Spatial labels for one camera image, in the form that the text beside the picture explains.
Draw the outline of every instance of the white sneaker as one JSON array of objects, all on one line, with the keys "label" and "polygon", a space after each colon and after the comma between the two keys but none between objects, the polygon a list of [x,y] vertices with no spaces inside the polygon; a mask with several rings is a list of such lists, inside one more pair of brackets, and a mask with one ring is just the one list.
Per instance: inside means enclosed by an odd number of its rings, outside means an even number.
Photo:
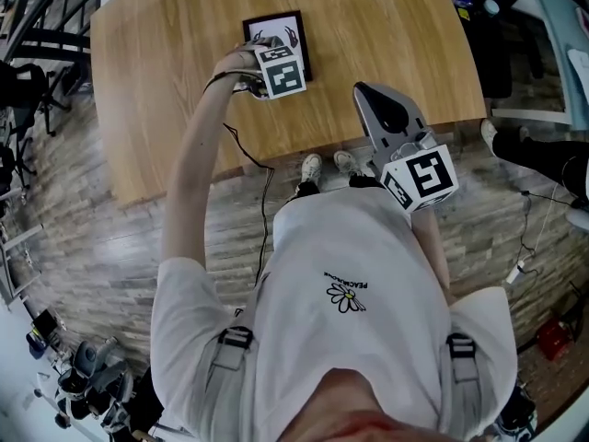
[{"label": "white sneaker", "polygon": [[333,161],[335,162],[335,165],[340,173],[347,175],[348,178],[350,178],[352,175],[364,175],[356,158],[347,151],[336,152],[333,155]]},{"label": "white sneaker", "polygon": [[485,142],[491,153],[495,156],[493,152],[493,139],[497,134],[497,130],[493,123],[489,120],[483,120],[480,124],[480,135],[482,136],[482,140]]},{"label": "white sneaker", "polygon": [[319,154],[309,154],[303,160],[301,166],[301,183],[305,181],[312,181],[316,185],[319,184],[319,178],[321,177],[321,167],[323,161]]}]

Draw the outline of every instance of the chair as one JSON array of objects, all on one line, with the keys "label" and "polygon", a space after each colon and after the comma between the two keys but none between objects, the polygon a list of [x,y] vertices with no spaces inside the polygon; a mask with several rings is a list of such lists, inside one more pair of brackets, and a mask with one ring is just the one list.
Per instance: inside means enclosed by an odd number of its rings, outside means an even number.
[{"label": "chair", "polygon": [[6,193],[10,190],[10,182],[12,180],[12,172],[16,171],[20,178],[22,188],[28,190],[30,185],[25,182],[25,174],[37,175],[37,170],[31,170],[25,165],[23,155],[27,144],[32,141],[32,138],[28,137],[20,145],[17,143],[17,158],[12,152],[12,149],[7,145],[0,145],[0,160],[2,161],[2,167],[0,167],[0,193]]},{"label": "chair", "polygon": [[[22,75],[29,73],[30,78],[23,78]],[[45,116],[45,131],[50,136],[55,136],[49,122],[49,111],[52,107],[57,107],[63,111],[71,110],[70,106],[65,106],[53,98],[53,91],[57,88],[64,70],[55,77],[52,83],[49,78],[54,77],[54,72],[47,75],[38,65],[24,64],[20,67],[13,67],[7,63],[0,62],[0,105],[12,107],[13,109],[24,110],[21,120],[18,121],[17,127],[11,130],[11,134],[17,134],[17,140],[20,142],[25,138],[27,130],[35,124],[35,111],[40,110]]]},{"label": "chair", "polygon": [[45,343],[34,332],[27,334],[27,342],[29,343],[29,352],[35,360],[39,360],[47,350],[47,343]]}]

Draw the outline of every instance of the wooden table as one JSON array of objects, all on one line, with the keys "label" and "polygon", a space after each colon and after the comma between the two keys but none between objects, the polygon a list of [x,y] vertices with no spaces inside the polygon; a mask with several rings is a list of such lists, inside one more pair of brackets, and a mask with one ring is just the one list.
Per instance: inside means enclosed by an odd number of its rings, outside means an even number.
[{"label": "wooden table", "polygon": [[[260,102],[235,95],[227,122],[254,157],[363,136],[359,80],[389,84],[429,124],[486,116],[467,38],[450,0],[111,0],[92,17],[98,121],[121,204],[161,195],[214,64],[244,19],[299,9],[314,80]],[[248,161],[225,135],[216,171]]]}]

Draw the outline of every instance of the black office chair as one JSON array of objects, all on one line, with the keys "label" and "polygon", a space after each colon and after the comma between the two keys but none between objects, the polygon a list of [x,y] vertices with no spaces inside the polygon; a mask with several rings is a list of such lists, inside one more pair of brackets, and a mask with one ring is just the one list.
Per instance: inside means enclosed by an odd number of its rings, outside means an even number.
[{"label": "black office chair", "polygon": [[[29,78],[19,77],[29,72]],[[59,76],[54,72],[47,75],[38,65],[24,64],[20,67],[13,67],[0,61],[0,106],[8,106],[14,109],[25,110],[22,120],[19,120],[17,127],[11,134],[17,134],[20,142],[25,138],[27,130],[35,124],[35,111],[42,111],[45,116],[45,131],[50,136],[55,136],[49,123],[49,111],[57,107],[63,111],[71,110],[70,106],[62,105],[53,97],[53,91],[57,88],[64,71]]]},{"label": "black office chair", "polygon": [[37,171],[31,170],[25,165],[23,155],[27,144],[31,141],[32,139],[28,137],[22,144],[17,143],[17,158],[15,158],[12,149],[8,147],[9,141],[6,141],[6,145],[0,145],[0,160],[2,161],[2,167],[0,167],[0,194],[10,191],[10,182],[12,180],[13,171],[15,171],[20,178],[22,188],[26,190],[30,188],[30,185],[25,182],[24,172],[27,172],[29,175],[37,175]]}]

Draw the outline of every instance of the black frame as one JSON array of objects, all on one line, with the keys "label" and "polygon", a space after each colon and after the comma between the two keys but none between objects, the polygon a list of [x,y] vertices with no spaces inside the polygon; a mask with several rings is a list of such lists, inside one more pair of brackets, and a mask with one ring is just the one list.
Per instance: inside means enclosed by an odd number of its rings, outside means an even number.
[{"label": "black frame", "polygon": [[255,17],[244,20],[243,23],[243,34],[246,42],[251,40],[251,32],[249,31],[249,25],[254,23],[261,23],[262,21],[270,21],[272,19],[294,17],[296,19],[296,26],[298,27],[299,42],[301,44],[301,52],[303,53],[303,73],[305,74],[305,81],[310,82],[313,80],[313,74],[311,73],[311,63],[309,62],[309,52],[306,48],[306,37],[305,27],[303,26],[303,17],[299,10],[287,11],[284,13],[274,13],[273,15],[265,15],[263,17]]}]

